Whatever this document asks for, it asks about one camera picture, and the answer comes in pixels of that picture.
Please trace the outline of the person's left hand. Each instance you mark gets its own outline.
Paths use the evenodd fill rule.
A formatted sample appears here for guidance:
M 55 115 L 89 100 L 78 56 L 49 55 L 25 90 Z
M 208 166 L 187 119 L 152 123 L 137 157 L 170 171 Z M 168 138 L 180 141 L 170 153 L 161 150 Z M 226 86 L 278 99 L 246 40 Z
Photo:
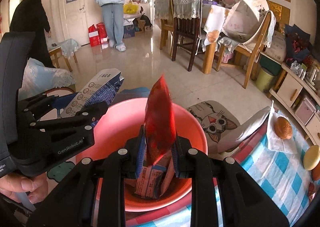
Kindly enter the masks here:
M 48 194 L 47 175 L 41 174 L 33 178 L 27 178 L 17 173 L 10 173 L 0 179 L 1 194 L 20 202 L 17 193 L 29 192 L 28 199 L 32 204 L 39 203 Z

